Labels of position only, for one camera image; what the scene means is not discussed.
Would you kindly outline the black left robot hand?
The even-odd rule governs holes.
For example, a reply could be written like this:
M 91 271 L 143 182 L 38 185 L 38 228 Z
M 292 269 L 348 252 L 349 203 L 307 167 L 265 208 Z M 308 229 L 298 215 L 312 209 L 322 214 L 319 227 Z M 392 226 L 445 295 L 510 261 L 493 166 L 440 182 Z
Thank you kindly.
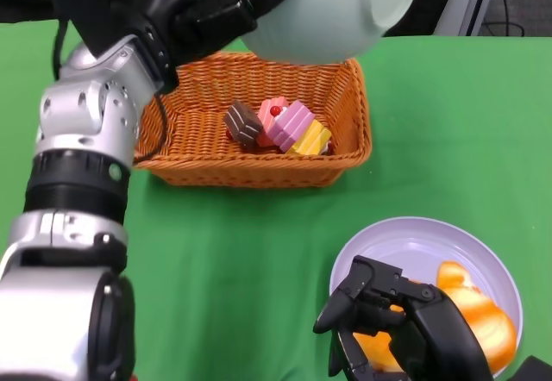
M 182 66 L 257 29 L 258 20 L 285 0 L 137 0 L 171 61 Z

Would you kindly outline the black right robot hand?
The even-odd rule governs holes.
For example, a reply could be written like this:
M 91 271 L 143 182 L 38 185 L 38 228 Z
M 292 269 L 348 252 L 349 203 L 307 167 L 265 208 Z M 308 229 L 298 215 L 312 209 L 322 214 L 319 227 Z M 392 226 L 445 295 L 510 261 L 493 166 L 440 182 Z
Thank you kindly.
M 331 333 L 328 374 L 349 380 L 491 380 L 485 354 L 453 301 L 401 269 L 357 255 L 323 306 L 316 334 Z M 400 372 L 373 369 L 357 334 L 390 335 Z

